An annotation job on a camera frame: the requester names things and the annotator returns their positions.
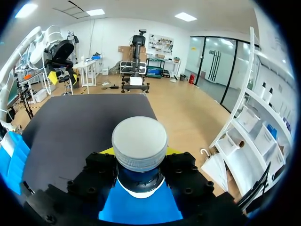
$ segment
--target glass wall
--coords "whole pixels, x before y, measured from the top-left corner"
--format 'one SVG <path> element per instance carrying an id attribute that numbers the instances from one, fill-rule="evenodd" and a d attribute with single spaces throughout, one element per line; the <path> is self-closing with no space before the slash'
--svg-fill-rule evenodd
<path id="1" fill-rule="evenodd" d="M 229 112 L 234 108 L 246 75 L 250 43 L 221 37 L 191 37 L 185 75 Z M 254 59 L 248 84 L 252 88 L 259 61 Z"/>
<path id="2" fill-rule="evenodd" d="M 185 75 L 190 76 L 194 74 L 194 82 L 198 77 L 198 70 L 202 61 L 204 40 L 204 37 L 193 37 L 190 39 Z"/>
<path id="3" fill-rule="evenodd" d="M 197 86 L 219 103 L 231 75 L 235 45 L 234 40 L 206 38 Z"/>
<path id="4" fill-rule="evenodd" d="M 238 41 L 238 48 L 236 52 L 235 64 L 232 72 L 232 77 L 230 80 L 230 84 L 225 94 L 225 98 L 222 102 L 222 105 L 228 110 L 232 111 L 234 105 L 238 99 L 239 93 L 241 91 L 243 81 L 246 75 L 246 71 L 249 65 L 249 57 L 250 57 L 250 45 L 241 41 Z M 254 84 L 254 79 L 257 75 L 259 67 L 259 59 L 255 57 L 253 68 L 251 70 L 251 75 L 248 83 L 248 88 L 252 89 Z"/>

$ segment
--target umbrella handle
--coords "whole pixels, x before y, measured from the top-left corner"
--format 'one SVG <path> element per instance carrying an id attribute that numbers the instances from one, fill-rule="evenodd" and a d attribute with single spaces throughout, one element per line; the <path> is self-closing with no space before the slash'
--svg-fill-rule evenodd
<path id="1" fill-rule="evenodd" d="M 206 155 L 208 156 L 208 158 L 210 157 L 210 155 L 208 154 L 208 151 L 204 148 L 201 148 L 201 150 L 199 152 L 201 152 L 201 154 L 203 154 L 203 152 L 205 152 Z"/>

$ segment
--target black door frame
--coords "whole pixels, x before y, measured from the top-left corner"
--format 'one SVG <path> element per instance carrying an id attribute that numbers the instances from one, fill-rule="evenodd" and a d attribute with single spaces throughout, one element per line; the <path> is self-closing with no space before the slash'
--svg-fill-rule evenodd
<path id="1" fill-rule="evenodd" d="M 229 77 L 229 80 L 228 80 L 228 83 L 227 83 L 224 95 L 222 96 L 222 99 L 221 99 L 221 102 L 220 102 L 220 105 L 223 106 L 229 113 L 231 113 L 231 111 L 229 109 L 227 109 L 222 103 L 223 103 L 223 101 L 224 101 L 224 99 L 225 99 L 225 97 L 227 95 L 228 89 L 230 87 L 231 78 L 232 78 L 232 75 L 233 75 L 234 66 L 235 66 L 235 62 L 236 62 L 238 42 L 240 41 L 240 42 L 243 42 L 243 43 L 246 43 L 246 44 L 249 44 L 249 45 L 251 43 L 249 41 L 245 41 L 245 40 L 241 40 L 241 39 L 234 39 L 234 38 L 222 37 L 222 36 L 204 36 L 204 35 L 201 35 L 201 36 L 190 36 L 190 37 L 191 38 L 204 38 L 202 58 L 201 58 L 201 62 L 200 62 L 199 69 L 198 69 L 197 79 L 196 79 L 194 85 L 197 85 L 199 77 L 200 77 L 201 68 L 202 68 L 203 59 L 204 59 L 205 48 L 206 48 L 206 38 L 219 38 L 219 39 L 228 39 L 228 40 L 234 40 L 235 41 L 235 52 L 234 52 L 234 60 L 233 60 L 232 68 L 231 68 L 231 73 L 230 73 L 230 77 Z"/>

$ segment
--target floor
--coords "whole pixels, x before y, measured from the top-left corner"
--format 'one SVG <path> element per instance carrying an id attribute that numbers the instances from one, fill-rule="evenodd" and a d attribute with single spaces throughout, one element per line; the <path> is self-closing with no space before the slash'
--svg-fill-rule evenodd
<path id="1" fill-rule="evenodd" d="M 194 72 L 191 72 L 189 70 L 185 70 L 185 75 L 188 77 L 192 73 L 195 75 L 195 80 L 196 80 L 197 74 L 195 74 Z M 225 86 L 217 84 L 217 83 L 209 82 L 202 78 L 199 78 L 197 86 L 219 103 L 221 102 L 222 97 L 226 90 Z M 232 109 L 234 108 L 234 105 L 238 99 L 239 93 L 240 93 L 240 90 L 229 87 L 222 105 L 224 107 L 226 107 L 229 111 L 232 111 Z"/>
<path id="2" fill-rule="evenodd" d="M 109 81 L 110 85 L 121 86 L 119 75 L 99 75 L 97 87 L 90 87 L 90 94 L 121 94 L 121 89 L 102 90 L 101 85 L 104 81 Z M 146 82 L 150 83 L 150 92 L 147 94 L 148 100 L 158 121 L 167 130 L 169 146 L 182 152 L 190 152 L 196 158 L 196 166 L 201 167 L 206 156 L 200 154 L 200 149 L 208 149 L 210 143 L 225 124 L 229 113 L 204 91 L 186 81 L 172 83 L 168 78 L 147 78 Z M 36 90 L 39 90 L 40 87 L 40 84 L 33 85 L 33 89 Z M 86 89 L 75 89 L 74 94 L 85 95 L 87 94 Z M 59 96 L 62 93 L 64 93 L 63 85 L 58 84 L 52 96 Z M 141 93 L 141 91 L 132 90 L 130 93 Z M 43 102 L 32 105 L 33 113 L 35 114 L 49 98 L 51 97 L 48 96 Z M 29 118 L 25 110 L 20 107 L 13 124 L 22 125 L 25 128 L 28 123 Z M 223 193 L 218 185 L 214 185 L 214 187 L 215 195 Z M 228 187 L 230 194 L 238 200 L 240 194 L 231 176 L 228 177 Z"/>

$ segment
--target red fire extinguisher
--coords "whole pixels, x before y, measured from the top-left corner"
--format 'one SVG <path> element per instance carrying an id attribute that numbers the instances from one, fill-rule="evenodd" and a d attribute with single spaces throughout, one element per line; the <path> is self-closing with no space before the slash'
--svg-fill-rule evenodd
<path id="1" fill-rule="evenodd" d="M 193 81 L 194 81 L 194 74 L 191 74 L 189 78 L 189 83 L 193 84 Z"/>

